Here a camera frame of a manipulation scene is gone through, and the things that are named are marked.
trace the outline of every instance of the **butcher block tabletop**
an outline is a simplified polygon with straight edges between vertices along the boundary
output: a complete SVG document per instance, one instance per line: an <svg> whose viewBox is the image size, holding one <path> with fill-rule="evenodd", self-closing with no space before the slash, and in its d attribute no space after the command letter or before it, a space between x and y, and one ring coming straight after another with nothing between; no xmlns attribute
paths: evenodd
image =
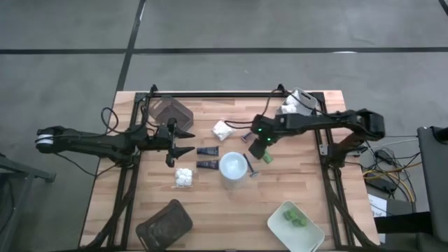
<svg viewBox="0 0 448 252"><path fill-rule="evenodd" d="M324 93L329 113L346 110L342 91L317 92ZM117 92L113 105L119 118L117 130L126 130L129 126L134 94ZM268 147L267 151L274 160L266 164L263 160L256 160L248 151L253 136L249 137L248 143L241 140L248 129L238 129L224 141L219 141L211 129L223 118L251 121L255 114L263 112L267 98L176 99L193 111L194 123L188 131L196 135L192 139L177 139L177 146L219 146L220 157L231 151L246 153L253 168L260 174L255 178L247 177L241 188L229 191L221 185L219 171L196 168L196 161L217 160L219 157L198 155L194 150L176 160L175 168L169 168L165 164L166 151L144 151L141 155L128 249L143 250L135 232L136 226L147 221L172 199L182 203L193 221L192 230L171 245L169 249L172 250L286 250L267 226L267 219L286 200L294 202L325 232L325 240L319 249L334 248L313 131L284 137ZM265 115L273 117L282 100L272 98ZM116 122L111 119L110 123L114 125ZM335 142L343 140L349 133L348 129L332 130ZM347 161L358 160L348 157ZM110 160L101 160L97 172L112 164ZM176 168L193 170L192 188L174 187ZM351 216L369 239L378 244L377 229L359 166L346 164L341 171ZM119 175L120 168L113 168L94 182L80 245L91 242L109 219ZM118 223L117 244L121 238L123 218L124 214ZM337 219L342 244L347 244L339 214Z"/></svg>

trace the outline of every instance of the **concrete floor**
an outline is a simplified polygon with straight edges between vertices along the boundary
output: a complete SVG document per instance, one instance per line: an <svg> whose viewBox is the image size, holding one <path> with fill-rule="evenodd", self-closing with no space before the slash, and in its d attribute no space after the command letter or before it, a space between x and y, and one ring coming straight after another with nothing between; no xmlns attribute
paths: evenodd
<svg viewBox="0 0 448 252"><path fill-rule="evenodd" d="M0 2L0 49L126 48L139 0ZM148 1L136 48L448 46L436 0ZM0 55L0 152L57 172L35 183L14 251L77 246L92 178L34 148L36 130L64 125L103 132L124 55ZM386 118L389 135L448 123L448 53L134 55L125 90L342 90L350 109ZM376 146L401 139L384 139ZM397 156L417 142L390 146ZM87 170L97 158L67 153ZM370 164L369 155L362 162ZM428 210L421 168L412 168L417 210Z"/></svg>

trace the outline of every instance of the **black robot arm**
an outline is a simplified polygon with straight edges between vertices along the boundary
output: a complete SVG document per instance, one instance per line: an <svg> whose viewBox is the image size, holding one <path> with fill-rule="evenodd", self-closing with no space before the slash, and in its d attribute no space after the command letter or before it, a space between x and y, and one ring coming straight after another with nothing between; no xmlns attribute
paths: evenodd
<svg viewBox="0 0 448 252"><path fill-rule="evenodd" d="M282 137L303 134L308 130L324 130L345 127L353 132L340 143L328 147L326 162L331 167L343 167L348 152L354 151L364 141L377 141L384 137L384 118L367 109L348 110L325 115L301 115L299 113L276 115L273 119L256 115L251 131L258 135L249 151L258 159L266 147Z"/></svg>
<svg viewBox="0 0 448 252"><path fill-rule="evenodd" d="M36 147L41 153L60 153L73 151L100 158L109 158L117 165L131 165L133 154L140 151L168 151L166 163L174 166L174 158L194 149L194 147L176 147L174 137L190 138L194 134L177 128L175 118L170 118L167 125L157 126L153 136L148 135L148 128L135 125L115 136L79 132L61 126L48 127L37 131Z"/></svg>

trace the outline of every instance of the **dark tube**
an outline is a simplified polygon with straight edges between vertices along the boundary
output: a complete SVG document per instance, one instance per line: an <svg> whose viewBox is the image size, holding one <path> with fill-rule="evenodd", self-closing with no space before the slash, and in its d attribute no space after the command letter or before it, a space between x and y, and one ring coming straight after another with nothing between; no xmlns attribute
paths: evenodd
<svg viewBox="0 0 448 252"><path fill-rule="evenodd" d="M196 152L197 152L197 154L203 154L203 155L219 155L218 146L197 148Z"/></svg>
<svg viewBox="0 0 448 252"><path fill-rule="evenodd" d="M196 168L219 169L219 160L197 161Z"/></svg>

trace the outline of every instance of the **white plate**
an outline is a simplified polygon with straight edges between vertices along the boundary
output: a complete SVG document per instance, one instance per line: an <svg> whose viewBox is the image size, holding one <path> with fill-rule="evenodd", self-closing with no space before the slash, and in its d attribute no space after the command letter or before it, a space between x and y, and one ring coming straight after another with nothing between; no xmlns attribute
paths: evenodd
<svg viewBox="0 0 448 252"><path fill-rule="evenodd" d="M295 227L283 213L295 209L307 219L305 227ZM267 226L291 252L314 252L323 242L325 234L294 203L285 201L267 220Z"/></svg>

